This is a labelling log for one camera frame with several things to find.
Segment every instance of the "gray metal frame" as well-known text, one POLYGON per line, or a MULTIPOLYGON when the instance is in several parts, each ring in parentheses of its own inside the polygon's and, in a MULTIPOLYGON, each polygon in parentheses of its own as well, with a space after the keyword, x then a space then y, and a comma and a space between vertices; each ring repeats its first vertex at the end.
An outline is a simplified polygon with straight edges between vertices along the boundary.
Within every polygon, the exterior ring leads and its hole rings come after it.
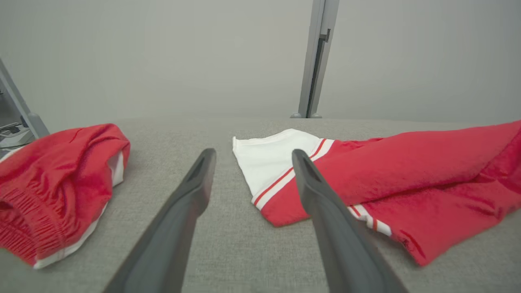
POLYGON ((29 110, 29 107, 27 107, 26 102, 22 98, 22 95, 20 94, 20 91, 18 91, 18 88, 16 87, 15 83, 13 82, 13 79, 9 75, 9 72, 7 72, 7 68, 4 65, 4 62, 2 62, 2 58, 0 57, 0 86, 5 89, 5 93, 3 94, 7 98, 10 98, 14 105, 16 106, 16 109, 18 109, 18 112, 22 115, 23 119, 29 126, 29 129, 31 129, 31 132, 34 134, 34 137, 36 139, 49 135, 49 131, 47 130, 47 127, 43 124, 42 119, 36 114, 29 110))
POLYGON ((299 112, 291 115, 291 118, 321 118, 317 114, 318 101, 337 20, 339 1, 313 0, 299 112))

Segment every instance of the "white stripe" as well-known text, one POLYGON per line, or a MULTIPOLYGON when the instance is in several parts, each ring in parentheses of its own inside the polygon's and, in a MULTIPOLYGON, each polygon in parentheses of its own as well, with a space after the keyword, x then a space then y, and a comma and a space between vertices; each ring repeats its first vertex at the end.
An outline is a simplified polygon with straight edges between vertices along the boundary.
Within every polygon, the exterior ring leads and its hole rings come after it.
MULTIPOLYGON (((334 143, 334 139, 326 139, 324 141, 324 143, 322 144, 322 148, 320 148, 320 150, 318 151, 318 153, 311 158, 311 161, 314 162, 316 160, 318 160, 319 158, 323 157, 325 154, 327 154, 329 152, 329 149, 331 148, 331 146, 333 145, 334 143)), ((262 198, 259 200, 259 202, 257 202, 257 208, 259 210, 262 210, 262 208, 264 207, 264 205, 274 196, 277 194, 277 192, 279 192, 284 186, 286 186, 286 184, 288 184, 288 182, 290 182, 293 178, 295 177, 295 171, 291 170, 291 172, 289 172, 286 176, 284 176, 282 178, 282 180, 280 180, 279 182, 277 182, 277 184, 275 184, 268 192, 266 192, 262 198)), ((252 198, 252 203, 255 204, 255 201, 257 200, 257 198, 259 197, 259 195, 255 196, 252 198)))
POLYGON ((263 197, 257 202, 257 208, 262 210, 264 205, 279 192, 288 182, 290 182, 295 177, 295 171, 291 170, 282 180, 277 182, 273 188, 271 188, 268 192, 266 192, 263 197))
MULTIPOLYGON (((351 214, 355 217, 355 219, 366 222, 367 228, 372 230, 374 219, 371 215, 369 215, 369 212, 367 212, 365 207, 361 204, 354 205, 353 207, 358 211, 358 213, 360 213, 360 217, 355 213, 353 208, 351 208, 350 206, 348 206, 348 211, 351 212, 351 214)), ((389 227, 389 225, 387 225, 386 223, 384 223, 380 220, 376 220, 376 224, 377 224, 376 230, 378 232, 391 237, 392 232, 391 232, 391 227, 389 227)))

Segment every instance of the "clothing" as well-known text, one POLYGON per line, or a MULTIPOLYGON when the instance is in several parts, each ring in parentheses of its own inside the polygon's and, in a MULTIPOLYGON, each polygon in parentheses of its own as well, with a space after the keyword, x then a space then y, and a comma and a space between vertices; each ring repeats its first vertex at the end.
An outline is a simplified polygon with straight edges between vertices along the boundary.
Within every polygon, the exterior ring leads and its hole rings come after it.
POLYGON ((75 252, 123 181, 130 143, 113 124, 40 138, 0 163, 0 247, 42 268, 75 252))
POLYGON ((308 218, 291 163, 293 149, 302 149, 353 216, 427 265, 521 206, 520 128, 516 121, 367 141, 288 129, 262 139, 234 137, 233 152, 252 203, 274 226, 308 218))

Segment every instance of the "white fabric panel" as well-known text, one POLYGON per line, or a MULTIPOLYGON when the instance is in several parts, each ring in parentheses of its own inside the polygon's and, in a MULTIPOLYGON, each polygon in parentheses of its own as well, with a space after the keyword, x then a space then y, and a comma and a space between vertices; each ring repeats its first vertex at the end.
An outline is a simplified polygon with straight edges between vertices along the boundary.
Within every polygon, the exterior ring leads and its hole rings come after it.
MULTIPOLYGON (((325 139, 322 147, 320 148, 320 150, 318 152, 316 152, 316 150, 311 151, 311 153, 312 153, 312 155, 310 157, 311 161, 314 162, 314 161, 318 160, 319 158, 323 157, 324 155, 326 155, 327 152, 329 151, 329 149, 331 148, 331 146, 333 145, 333 142, 334 142, 334 140, 332 140, 332 139, 325 139)), ((267 192, 259 199, 259 201, 255 205, 259 210, 262 210, 264 205, 266 203, 268 203, 268 201, 272 197, 274 197, 282 188, 284 188, 284 186, 286 186, 286 184, 288 184, 293 178, 295 178, 295 171, 293 170, 292 167, 286 169, 285 171, 286 172, 284 172, 284 174, 286 174, 286 175, 283 176, 283 177, 280 177, 280 181, 278 181, 279 178, 275 178, 274 179, 274 181, 276 182, 275 185, 271 186, 273 181, 270 181, 270 182, 268 182, 267 185, 261 187, 261 189, 257 192, 257 194, 253 195, 252 203, 255 204, 255 202, 257 201, 258 197, 260 197, 261 194, 264 193, 264 190, 269 188, 269 190, 267 190, 267 192)), ((253 177, 253 178, 252 177, 248 177, 246 183, 248 183, 248 185, 249 185, 250 183, 248 182, 248 180, 249 181, 255 181, 255 179, 256 179, 255 177, 253 177)))
POLYGON ((314 135, 287 129, 267 138, 240 140, 233 137, 233 153, 255 196, 293 166, 291 152, 294 149, 313 155, 319 143, 320 138, 314 135))

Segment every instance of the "white trim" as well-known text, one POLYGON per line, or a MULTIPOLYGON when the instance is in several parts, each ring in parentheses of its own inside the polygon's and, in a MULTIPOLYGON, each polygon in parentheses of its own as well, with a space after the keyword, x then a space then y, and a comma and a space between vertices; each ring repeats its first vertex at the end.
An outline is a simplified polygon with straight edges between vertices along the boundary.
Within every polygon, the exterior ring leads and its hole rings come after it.
MULTIPOLYGON (((371 215, 369 215, 369 213, 367 212, 365 207, 361 204, 356 204, 356 205, 354 205, 354 208, 358 211, 358 213, 360 213, 360 216, 358 216, 356 214, 356 212, 354 211, 354 209, 350 206, 348 206, 348 211, 355 217, 355 219, 366 222, 367 228, 372 230, 374 219, 371 215)), ((391 231, 391 227, 389 227, 389 225, 387 225, 386 223, 384 223, 378 219, 376 220, 376 224, 377 224, 376 230, 378 232, 391 237, 392 231, 391 231)))
MULTIPOLYGON (((121 182, 123 182, 123 171, 124 171, 123 152, 119 151, 118 154, 114 155, 113 157, 111 157, 108 160, 107 164, 112 173, 112 186, 116 186, 116 185, 120 184, 121 182)), ((107 207, 107 204, 105 204, 105 206, 103 207, 103 210, 101 211, 101 214, 98 217, 98 219, 96 219, 89 225, 87 230, 83 233, 83 235, 81 235, 80 240, 78 240, 78 242, 76 242, 68 247, 63 248, 44 259, 41 259, 41 260, 37 259, 33 268, 40 269, 40 268, 46 267, 52 263, 55 263, 57 261, 64 259, 68 255, 71 255, 72 253, 77 251, 83 245, 85 240, 87 240, 87 238, 96 229, 97 223, 100 220, 101 215, 103 215, 103 212, 105 211, 106 207, 107 207)))
MULTIPOLYGON (((327 154, 331 148, 331 146, 333 145, 334 143, 334 139, 326 139, 324 141, 324 143, 322 144, 322 148, 320 148, 320 150, 318 151, 318 153, 311 158, 311 161, 316 161, 318 160, 319 158, 323 157, 325 154, 327 154)), ((290 182, 293 178, 295 177, 295 171, 294 170, 291 170, 286 176, 284 176, 284 178, 282 178, 279 182, 277 182, 277 184, 275 184, 268 192, 266 192, 263 197, 259 200, 259 202, 257 202, 257 208, 259 210, 262 210, 262 208, 264 207, 264 205, 274 196, 277 194, 277 192, 279 192, 284 186, 286 186, 286 184, 288 184, 288 182, 290 182)), ((252 198, 252 203, 255 204, 255 201, 257 200, 257 198, 266 190, 266 188, 263 188, 261 192, 258 193, 258 195, 254 196, 252 198)))
POLYGON ((23 149, 24 146, 20 147, 20 148, 17 148, 17 149, 11 149, 9 150, 8 153, 6 153, 3 157, 0 158, 0 163, 5 161, 8 157, 14 155, 16 152, 18 152, 19 150, 23 149))
MULTIPOLYGON (((101 215, 103 215, 103 212, 105 211, 106 207, 107 207, 107 205, 105 205, 103 207, 100 217, 101 217, 101 215)), ((67 257, 68 255, 71 255, 72 253, 74 253, 76 250, 78 250, 83 245, 85 240, 87 240, 87 238, 92 234, 92 232, 94 232, 94 230, 96 229, 96 226, 97 226, 97 222, 99 220, 100 220, 100 218, 98 218, 97 220, 92 222, 92 224, 90 224, 90 226, 83 233, 83 235, 81 235, 81 238, 80 238, 80 240, 78 240, 78 242, 76 242, 73 245, 68 246, 64 249, 61 249, 60 251, 58 251, 44 259, 36 260, 36 263, 34 264, 33 268, 38 270, 38 269, 46 267, 52 263, 60 261, 60 260, 64 259, 65 257, 67 257)))

